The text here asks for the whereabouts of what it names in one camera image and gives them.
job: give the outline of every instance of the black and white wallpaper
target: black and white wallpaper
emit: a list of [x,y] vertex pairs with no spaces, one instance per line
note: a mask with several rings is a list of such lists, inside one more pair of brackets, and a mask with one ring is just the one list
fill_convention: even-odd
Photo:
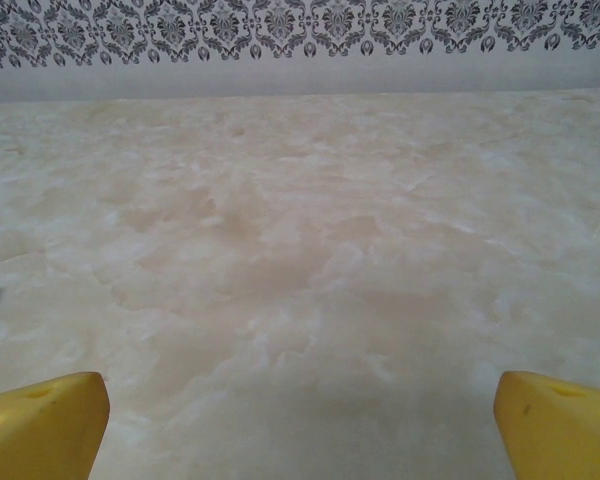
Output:
[[600,0],[0,0],[0,68],[600,48]]

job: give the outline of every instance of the floral pattern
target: floral pattern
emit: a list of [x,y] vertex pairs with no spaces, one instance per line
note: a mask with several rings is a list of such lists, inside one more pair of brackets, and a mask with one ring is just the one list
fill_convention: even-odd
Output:
[[532,47],[600,47],[600,0],[0,0],[0,68]]

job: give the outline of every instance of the yellow plastic part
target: yellow plastic part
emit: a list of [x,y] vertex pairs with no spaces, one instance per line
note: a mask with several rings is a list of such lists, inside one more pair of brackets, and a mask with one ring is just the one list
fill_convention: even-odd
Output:
[[518,480],[600,480],[600,390],[506,372],[494,413]]
[[98,373],[0,394],[0,480],[86,480],[108,420]]

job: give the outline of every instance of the white wall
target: white wall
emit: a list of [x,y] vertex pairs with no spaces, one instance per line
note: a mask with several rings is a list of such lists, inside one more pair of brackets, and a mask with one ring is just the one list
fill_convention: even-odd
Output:
[[600,0],[4,0],[0,101],[600,86]]

